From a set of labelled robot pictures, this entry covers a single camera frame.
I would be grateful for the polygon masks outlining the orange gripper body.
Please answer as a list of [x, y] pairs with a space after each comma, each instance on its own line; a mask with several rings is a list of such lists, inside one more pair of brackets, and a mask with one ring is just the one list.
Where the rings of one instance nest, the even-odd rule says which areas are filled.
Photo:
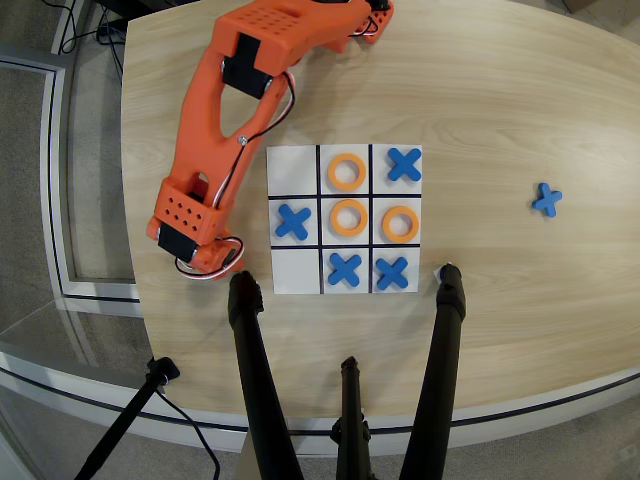
[[198, 247], [190, 262], [176, 258], [175, 267], [185, 278], [217, 281], [244, 268], [244, 251], [244, 243], [238, 237], [219, 238]]

